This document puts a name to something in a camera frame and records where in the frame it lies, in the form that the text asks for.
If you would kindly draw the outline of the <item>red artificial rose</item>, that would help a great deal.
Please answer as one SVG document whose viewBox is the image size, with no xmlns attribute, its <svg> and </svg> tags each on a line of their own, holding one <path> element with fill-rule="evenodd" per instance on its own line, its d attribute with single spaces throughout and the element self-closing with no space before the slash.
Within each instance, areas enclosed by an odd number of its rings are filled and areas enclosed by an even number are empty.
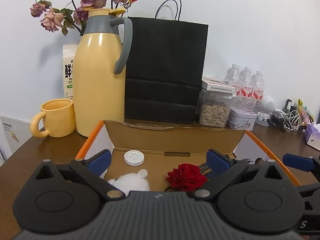
<svg viewBox="0 0 320 240">
<path fill-rule="evenodd" d="M 193 164 L 180 164 L 167 175 L 166 181 L 176 191 L 193 192 L 208 181 L 200 168 Z"/>
</svg>

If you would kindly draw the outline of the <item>white round puck device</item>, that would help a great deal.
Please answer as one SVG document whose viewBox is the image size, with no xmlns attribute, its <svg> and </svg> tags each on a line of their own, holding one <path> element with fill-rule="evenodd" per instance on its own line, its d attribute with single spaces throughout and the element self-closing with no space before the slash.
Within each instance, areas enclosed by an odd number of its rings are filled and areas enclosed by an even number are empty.
<svg viewBox="0 0 320 240">
<path fill-rule="evenodd" d="M 130 150 L 125 152 L 124 161 L 127 165 L 130 166 L 139 166 L 144 163 L 145 156 L 139 150 Z"/>
</svg>

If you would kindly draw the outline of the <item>purple white tissue box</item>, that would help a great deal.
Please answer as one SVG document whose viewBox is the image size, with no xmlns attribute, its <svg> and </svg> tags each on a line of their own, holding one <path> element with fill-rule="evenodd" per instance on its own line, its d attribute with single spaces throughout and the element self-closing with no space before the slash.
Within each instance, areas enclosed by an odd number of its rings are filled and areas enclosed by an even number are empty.
<svg viewBox="0 0 320 240">
<path fill-rule="evenodd" d="M 304 139 L 307 145 L 320 151 L 320 124 L 308 124 L 305 128 Z"/>
</svg>

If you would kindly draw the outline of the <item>white metal tin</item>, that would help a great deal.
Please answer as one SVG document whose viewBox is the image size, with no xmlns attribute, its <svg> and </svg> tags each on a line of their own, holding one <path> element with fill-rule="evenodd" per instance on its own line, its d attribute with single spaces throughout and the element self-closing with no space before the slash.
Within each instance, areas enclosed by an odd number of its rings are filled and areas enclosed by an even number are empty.
<svg viewBox="0 0 320 240">
<path fill-rule="evenodd" d="M 227 125 L 234 130 L 252 131 L 256 119 L 257 114 L 255 114 L 253 111 L 231 108 Z"/>
</svg>

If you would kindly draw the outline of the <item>clear seed container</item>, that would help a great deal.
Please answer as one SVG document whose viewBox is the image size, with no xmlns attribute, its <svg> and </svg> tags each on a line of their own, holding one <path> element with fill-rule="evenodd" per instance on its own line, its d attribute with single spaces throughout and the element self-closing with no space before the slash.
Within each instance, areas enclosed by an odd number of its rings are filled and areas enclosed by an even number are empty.
<svg viewBox="0 0 320 240">
<path fill-rule="evenodd" d="M 199 123 L 202 126 L 224 128 L 232 104 L 232 93 L 203 89 L 200 96 Z"/>
</svg>

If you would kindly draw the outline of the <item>yellow ceramic mug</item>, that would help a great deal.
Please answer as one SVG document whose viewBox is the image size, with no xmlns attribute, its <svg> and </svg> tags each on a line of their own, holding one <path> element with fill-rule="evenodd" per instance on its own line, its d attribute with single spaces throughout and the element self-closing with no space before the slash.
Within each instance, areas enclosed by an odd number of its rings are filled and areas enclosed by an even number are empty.
<svg viewBox="0 0 320 240">
<path fill-rule="evenodd" d="M 55 99 L 45 102 L 31 120 L 30 131 L 34 137 L 61 138 L 75 131 L 73 102 L 69 99 Z"/>
</svg>

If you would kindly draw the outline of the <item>red orange cardboard box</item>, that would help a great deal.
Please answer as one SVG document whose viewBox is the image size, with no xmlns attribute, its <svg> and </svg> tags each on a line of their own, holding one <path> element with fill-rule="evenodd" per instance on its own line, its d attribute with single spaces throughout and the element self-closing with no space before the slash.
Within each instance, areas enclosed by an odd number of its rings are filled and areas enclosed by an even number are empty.
<svg viewBox="0 0 320 240">
<path fill-rule="evenodd" d="M 87 138 L 76 158 L 89 159 L 100 151 L 111 152 L 109 168 L 101 175 L 106 180 L 137 172 L 148 171 L 152 191 L 162 191 L 168 186 L 167 173 L 183 163 L 200 165 L 206 153 L 214 149 L 224 155 L 244 159 L 274 159 L 295 186 L 300 182 L 253 133 L 209 127 L 183 127 L 150 124 L 130 124 L 116 121 L 100 121 Z M 127 165 L 124 154 L 139 150 L 145 156 L 139 166 Z"/>
</svg>

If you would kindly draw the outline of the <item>water bottle middle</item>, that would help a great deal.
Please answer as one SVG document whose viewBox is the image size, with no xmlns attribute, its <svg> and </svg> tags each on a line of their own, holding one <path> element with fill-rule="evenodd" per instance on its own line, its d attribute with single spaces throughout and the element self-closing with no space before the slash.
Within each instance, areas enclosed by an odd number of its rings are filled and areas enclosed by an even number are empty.
<svg viewBox="0 0 320 240">
<path fill-rule="evenodd" d="M 244 70 L 240 73 L 240 91 L 238 95 L 238 105 L 241 109 L 251 110 L 252 108 L 252 92 L 253 92 L 253 80 L 252 69 L 244 67 Z"/>
</svg>

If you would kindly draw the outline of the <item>yellow thermos jug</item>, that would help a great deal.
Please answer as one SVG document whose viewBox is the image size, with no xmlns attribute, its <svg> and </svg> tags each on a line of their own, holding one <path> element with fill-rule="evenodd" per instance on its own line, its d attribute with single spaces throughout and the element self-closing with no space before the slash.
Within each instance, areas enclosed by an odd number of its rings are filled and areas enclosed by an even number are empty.
<svg viewBox="0 0 320 240">
<path fill-rule="evenodd" d="M 125 76 L 133 27 L 125 8 L 94 9 L 73 62 L 73 105 L 76 130 L 89 137 L 98 122 L 123 122 Z"/>
</svg>

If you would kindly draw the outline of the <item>white flat box on container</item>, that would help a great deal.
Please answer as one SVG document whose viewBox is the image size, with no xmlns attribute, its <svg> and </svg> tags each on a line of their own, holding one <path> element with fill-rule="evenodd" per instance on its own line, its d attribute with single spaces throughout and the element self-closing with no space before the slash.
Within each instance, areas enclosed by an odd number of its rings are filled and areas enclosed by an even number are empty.
<svg viewBox="0 0 320 240">
<path fill-rule="evenodd" d="M 219 81 L 213 77 L 206 77 L 202 78 L 202 88 L 207 91 L 215 91 L 215 92 L 222 92 L 228 94 L 236 94 L 236 88 L 226 84 L 225 82 Z"/>
</svg>

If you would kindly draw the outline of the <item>water bottle right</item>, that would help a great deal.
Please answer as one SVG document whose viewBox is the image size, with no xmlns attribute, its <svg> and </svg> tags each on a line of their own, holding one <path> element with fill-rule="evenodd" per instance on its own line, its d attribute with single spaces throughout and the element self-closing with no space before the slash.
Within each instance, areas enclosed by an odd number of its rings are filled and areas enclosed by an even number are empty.
<svg viewBox="0 0 320 240">
<path fill-rule="evenodd" d="M 256 71 L 256 74 L 252 76 L 253 81 L 253 112 L 258 113 L 259 107 L 264 96 L 265 83 L 263 80 L 263 73 L 259 70 Z"/>
</svg>

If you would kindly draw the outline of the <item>water bottle left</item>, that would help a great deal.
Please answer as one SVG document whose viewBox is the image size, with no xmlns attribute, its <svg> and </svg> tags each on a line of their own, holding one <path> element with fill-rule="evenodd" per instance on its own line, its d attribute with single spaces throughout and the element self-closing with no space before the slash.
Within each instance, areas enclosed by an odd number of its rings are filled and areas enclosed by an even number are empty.
<svg viewBox="0 0 320 240">
<path fill-rule="evenodd" d="M 230 86 L 240 84 L 240 66 L 238 64 L 232 64 L 232 67 L 228 69 L 227 75 L 223 79 L 224 83 Z"/>
</svg>

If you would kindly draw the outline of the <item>white milk carton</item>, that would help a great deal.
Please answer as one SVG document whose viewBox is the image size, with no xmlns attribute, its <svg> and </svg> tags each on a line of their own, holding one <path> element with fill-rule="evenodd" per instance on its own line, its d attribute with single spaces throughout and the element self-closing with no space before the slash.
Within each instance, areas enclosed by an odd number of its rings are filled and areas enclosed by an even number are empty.
<svg viewBox="0 0 320 240">
<path fill-rule="evenodd" d="M 63 45 L 62 54 L 62 77 L 63 91 L 67 99 L 73 99 L 73 61 L 78 45 L 65 44 Z"/>
</svg>

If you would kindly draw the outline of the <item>dried pink rose bouquet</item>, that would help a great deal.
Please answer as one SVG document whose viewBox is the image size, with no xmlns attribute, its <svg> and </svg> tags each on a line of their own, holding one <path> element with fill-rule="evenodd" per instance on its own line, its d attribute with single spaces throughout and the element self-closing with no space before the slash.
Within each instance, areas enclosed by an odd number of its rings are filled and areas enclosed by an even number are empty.
<svg viewBox="0 0 320 240">
<path fill-rule="evenodd" d="M 138 0 L 110 1 L 111 14 L 121 17 Z M 108 0 L 80 0 L 80 5 L 77 7 L 75 1 L 71 0 L 70 4 L 73 9 L 69 9 L 67 6 L 57 9 L 50 1 L 35 0 L 35 3 L 30 7 L 30 14 L 33 18 L 42 18 L 40 25 L 46 31 L 54 33 L 60 30 L 66 36 L 69 29 L 76 29 L 82 36 L 86 29 L 89 12 L 94 9 L 105 9 L 107 2 Z"/>
</svg>

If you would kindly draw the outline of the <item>white board leaning on wall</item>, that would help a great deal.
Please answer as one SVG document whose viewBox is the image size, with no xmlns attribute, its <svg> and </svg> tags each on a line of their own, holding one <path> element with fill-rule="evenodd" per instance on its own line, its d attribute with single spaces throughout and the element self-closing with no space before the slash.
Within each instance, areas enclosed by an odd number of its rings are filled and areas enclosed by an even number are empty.
<svg viewBox="0 0 320 240">
<path fill-rule="evenodd" d="M 15 153 L 27 140 L 32 137 L 30 123 L 1 116 L 4 134 L 12 153 Z"/>
</svg>

